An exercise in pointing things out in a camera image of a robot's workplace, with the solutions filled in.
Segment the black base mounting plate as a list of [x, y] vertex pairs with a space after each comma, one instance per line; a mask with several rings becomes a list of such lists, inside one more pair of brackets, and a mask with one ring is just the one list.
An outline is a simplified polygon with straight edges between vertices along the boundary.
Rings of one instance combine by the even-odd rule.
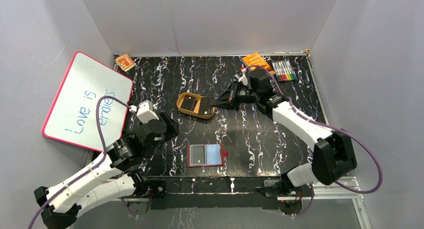
[[296, 212], [311, 195], [307, 185], [285, 194], [279, 176], [150, 176], [142, 192], [124, 199], [147, 202], [152, 210], [262, 208]]

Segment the pink framed whiteboard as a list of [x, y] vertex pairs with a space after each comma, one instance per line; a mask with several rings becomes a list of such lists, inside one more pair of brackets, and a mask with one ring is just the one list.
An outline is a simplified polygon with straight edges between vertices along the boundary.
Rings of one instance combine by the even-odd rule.
[[96, 122], [105, 143], [122, 135], [127, 108], [110, 97], [127, 103], [133, 81], [94, 58], [78, 51], [66, 71], [42, 127], [50, 139], [103, 151]]

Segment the small orange card box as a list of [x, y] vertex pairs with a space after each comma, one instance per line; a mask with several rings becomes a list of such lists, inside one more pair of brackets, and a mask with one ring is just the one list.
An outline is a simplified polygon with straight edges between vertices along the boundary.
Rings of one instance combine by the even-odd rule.
[[118, 56], [115, 59], [115, 62], [119, 66], [119, 68], [124, 72], [127, 72], [136, 66], [136, 63], [133, 61], [129, 54], [123, 54]]

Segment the coloured marker pen pack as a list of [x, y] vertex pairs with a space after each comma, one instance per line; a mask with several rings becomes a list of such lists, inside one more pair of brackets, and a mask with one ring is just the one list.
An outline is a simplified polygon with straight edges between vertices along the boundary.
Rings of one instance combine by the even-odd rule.
[[291, 82], [297, 79], [295, 71], [288, 59], [273, 61], [272, 67], [278, 82]]

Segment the tan oval tray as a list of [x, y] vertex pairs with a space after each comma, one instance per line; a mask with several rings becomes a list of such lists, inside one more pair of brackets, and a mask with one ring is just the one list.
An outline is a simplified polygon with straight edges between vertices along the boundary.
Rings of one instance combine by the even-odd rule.
[[187, 114], [200, 119], [211, 119], [216, 108], [211, 106], [212, 98], [194, 94], [191, 92], [184, 92], [179, 95], [176, 106], [179, 112]]

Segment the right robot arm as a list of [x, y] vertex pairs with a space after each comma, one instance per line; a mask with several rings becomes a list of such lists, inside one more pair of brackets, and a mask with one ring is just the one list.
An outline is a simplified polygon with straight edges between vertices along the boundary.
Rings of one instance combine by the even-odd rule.
[[295, 166], [271, 186], [256, 188], [295, 196], [304, 185], [331, 185], [357, 167], [352, 140], [345, 133], [321, 125], [297, 109], [280, 89], [276, 79], [265, 69], [256, 68], [236, 74], [228, 88], [211, 105], [225, 110], [239, 110], [241, 104], [254, 104], [260, 113], [289, 129], [312, 150], [312, 162]]

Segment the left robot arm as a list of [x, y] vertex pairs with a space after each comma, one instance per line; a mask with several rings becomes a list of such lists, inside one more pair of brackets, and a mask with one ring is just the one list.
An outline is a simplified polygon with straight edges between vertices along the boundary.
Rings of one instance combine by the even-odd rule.
[[[139, 119], [135, 130], [126, 132], [110, 145], [106, 144], [100, 124], [100, 105], [106, 99], [123, 105]], [[149, 100], [135, 106], [113, 96], [102, 96], [95, 114], [102, 154], [63, 182], [37, 188], [34, 197], [40, 208], [28, 227], [32, 228], [37, 217], [41, 217], [49, 229], [66, 229], [85, 212], [115, 198], [147, 195], [148, 179], [139, 169], [131, 171], [131, 168], [140, 165], [156, 148], [180, 132], [179, 123], [166, 112], [155, 113], [152, 108]]]

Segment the black cards stack in tray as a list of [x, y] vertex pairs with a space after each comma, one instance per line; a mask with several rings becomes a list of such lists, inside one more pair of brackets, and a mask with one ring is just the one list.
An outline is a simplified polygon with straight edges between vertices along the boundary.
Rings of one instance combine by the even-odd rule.
[[185, 95], [180, 108], [190, 112], [194, 112], [197, 103], [198, 99], [195, 96]]

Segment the red card holder wallet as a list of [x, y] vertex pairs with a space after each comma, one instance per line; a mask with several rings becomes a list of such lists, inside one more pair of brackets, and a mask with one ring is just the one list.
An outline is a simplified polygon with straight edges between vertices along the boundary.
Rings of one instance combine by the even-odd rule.
[[225, 164], [229, 152], [224, 151], [224, 145], [190, 144], [187, 148], [187, 163], [189, 168], [220, 167]]

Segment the orange book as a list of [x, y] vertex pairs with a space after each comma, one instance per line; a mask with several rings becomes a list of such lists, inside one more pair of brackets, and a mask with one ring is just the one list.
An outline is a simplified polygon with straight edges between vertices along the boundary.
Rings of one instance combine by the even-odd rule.
[[244, 64], [245, 67], [252, 66], [252, 65], [259, 65], [261, 67], [264, 67], [271, 74], [275, 73], [274, 69], [268, 64], [265, 58], [262, 55], [260, 55], [258, 52], [242, 57], [241, 62]]

